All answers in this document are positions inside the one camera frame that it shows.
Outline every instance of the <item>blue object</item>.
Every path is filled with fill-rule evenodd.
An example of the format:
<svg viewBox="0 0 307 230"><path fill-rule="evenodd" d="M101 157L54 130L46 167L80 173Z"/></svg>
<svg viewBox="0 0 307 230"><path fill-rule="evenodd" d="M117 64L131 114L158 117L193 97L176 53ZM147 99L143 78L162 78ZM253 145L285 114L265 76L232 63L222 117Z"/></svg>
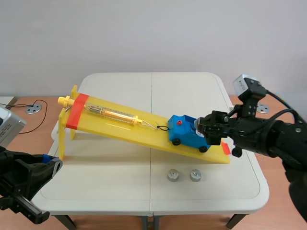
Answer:
<svg viewBox="0 0 307 230"><path fill-rule="evenodd" d="M196 134L195 120L196 118L187 115L173 115L168 120L168 138L173 145L187 145L199 149L200 152L206 152L210 145L207 145L206 138Z"/></svg>
<svg viewBox="0 0 307 230"><path fill-rule="evenodd" d="M43 162L47 164L49 161L51 161L51 158L47 154L43 154Z"/></svg>

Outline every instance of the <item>red tape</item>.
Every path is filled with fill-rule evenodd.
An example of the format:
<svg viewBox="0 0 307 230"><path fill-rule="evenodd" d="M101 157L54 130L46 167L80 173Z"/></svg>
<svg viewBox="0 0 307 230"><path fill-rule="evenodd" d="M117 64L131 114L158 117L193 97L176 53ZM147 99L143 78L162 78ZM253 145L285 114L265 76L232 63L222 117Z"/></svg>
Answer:
<svg viewBox="0 0 307 230"><path fill-rule="evenodd" d="M224 151L225 155L230 155L231 154L229 146L227 145L227 143L222 142L222 148L223 148L223 151Z"/></svg>
<svg viewBox="0 0 307 230"><path fill-rule="evenodd" d="M79 96L76 98L71 108L71 114L69 115L68 121L66 123L67 128L77 129L81 113L84 109L84 104L87 101L88 97L88 95L80 93Z"/></svg>

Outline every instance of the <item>wooden floor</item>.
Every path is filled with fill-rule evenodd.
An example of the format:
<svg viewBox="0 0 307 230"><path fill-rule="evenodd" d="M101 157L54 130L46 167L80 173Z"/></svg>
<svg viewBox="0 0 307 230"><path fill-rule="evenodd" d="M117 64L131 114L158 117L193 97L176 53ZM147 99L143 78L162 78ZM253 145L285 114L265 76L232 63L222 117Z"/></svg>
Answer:
<svg viewBox="0 0 307 230"><path fill-rule="evenodd" d="M21 98L18 104L32 104L37 98ZM7 149L23 151L32 154L48 153L52 145L50 136L61 107L57 98L43 98L48 102L48 112L45 122L36 131L21 134ZM271 111L262 117L270 117L284 107L273 98L267 96L263 103L269 105ZM23 132L36 127L44 113L27 115L24 108L13 108L19 116L27 121ZM282 119L291 122L290 115ZM270 199L260 211L246 216L235 230L302 230L307 229L307 223L301 218L288 194L288 182L279 159L256 156L270 188ZM226 230L225 224L231 215L189 215L167 216L160 220L161 230ZM141 230L141 220L130 216L71 216L79 230ZM0 211L0 230L65 230L66 228L54 217L50 217L41 225L34 225L23 215L13 214L10 210Z"/></svg>

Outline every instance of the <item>robotic arm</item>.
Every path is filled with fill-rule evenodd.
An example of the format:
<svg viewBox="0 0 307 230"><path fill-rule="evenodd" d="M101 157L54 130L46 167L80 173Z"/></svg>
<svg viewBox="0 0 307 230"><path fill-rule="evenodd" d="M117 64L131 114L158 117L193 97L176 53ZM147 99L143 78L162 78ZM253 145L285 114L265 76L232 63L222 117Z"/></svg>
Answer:
<svg viewBox="0 0 307 230"><path fill-rule="evenodd" d="M12 152L5 147L25 126L10 110L0 107L0 209L21 212L35 224L49 218L30 200L61 169L62 161L48 155Z"/></svg>
<svg viewBox="0 0 307 230"><path fill-rule="evenodd" d="M240 157L242 149L268 157L280 157L288 181L291 199L307 222L307 124L299 114L276 95L266 90L260 82L248 75L234 81L242 105L230 113L212 111L196 121L196 129L206 137L209 145L219 145L221 138L230 137L235 148L232 155ZM258 101L266 94L282 101L284 109L269 119L256 118ZM294 123L276 120L285 113L292 113Z"/></svg>

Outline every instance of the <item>black cable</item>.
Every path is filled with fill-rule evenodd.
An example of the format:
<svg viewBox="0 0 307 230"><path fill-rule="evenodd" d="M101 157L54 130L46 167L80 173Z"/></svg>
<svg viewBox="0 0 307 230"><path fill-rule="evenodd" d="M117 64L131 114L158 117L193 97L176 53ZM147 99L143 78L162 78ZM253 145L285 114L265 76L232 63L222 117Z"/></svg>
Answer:
<svg viewBox="0 0 307 230"><path fill-rule="evenodd" d="M38 102L38 101L41 101L41 102L45 102L45 103L46 103L45 115L44 115L44 118L43 118L42 122L41 122L36 128L34 128L34 129L30 130L30 131L27 131L27 132L21 132L21 133L19 133L19 134L31 133L31 132L33 132L34 130L38 129L38 128L42 125L42 123L44 122L44 120L45 120L45 118L46 118L46 115L47 115L48 103L47 103L46 101L40 100L40 99L37 99L35 102Z"/></svg>
<svg viewBox="0 0 307 230"><path fill-rule="evenodd" d="M14 107L14 108L22 108L22 107L29 107L29 106L33 107L33 105L30 105L30 104L14 104L14 105L8 105L8 104L2 104L2 103L0 103L0 105L5 105L5 106L7 106L7 107L9 107L9 108L12 108L12 107Z"/></svg>
<svg viewBox="0 0 307 230"><path fill-rule="evenodd" d="M46 115L47 115L47 108L48 108L48 103L44 100L40 100L40 99L37 99L35 102L38 102L38 101L41 101L41 102L45 102L46 103L46 110L45 110L45 115L44 115L44 118L42 120L42 122L34 129L30 130L30 131L27 131L27 132L21 132L19 134L26 134L26 133L31 133L33 132L34 130L38 129L44 122L45 118L46 118ZM1 105L5 105L5 106L8 106L10 108L14 107L14 108L23 108L23 107L33 107L35 102L33 104L14 104L14 105L8 105L8 104L2 104L0 103Z"/></svg>
<svg viewBox="0 0 307 230"><path fill-rule="evenodd" d="M264 122L262 123L261 126L257 127L256 129L251 130L251 131L248 131L248 132L239 132L239 134L244 135L244 136L253 134L253 133L255 133L255 132L257 132L258 130L262 129L263 127L265 127L266 125L268 125L269 123L271 123L272 121L274 121L276 118L280 117L281 115L283 115L283 114L285 114L285 113L292 113L293 116L294 116L295 122L298 121L299 115L298 115L297 111L295 111L294 109L284 109L284 110L282 110L282 111L279 111L279 112L276 113L275 115L271 116L269 119L267 119L266 121L264 121Z"/></svg>
<svg viewBox="0 0 307 230"><path fill-rule="evenodd" d="M283 99L281 99L279 96L277 96L276 94L272 93L271 91L267 90L267 94L272 96L273 98L275 98L277 101L279 101L280 103L282 103L284 106L286 106L288 109L293 109L287 102L285 102ZM306 123L306 121L300 116L299 116L299 121L301 121L302 123Z"/></svg>

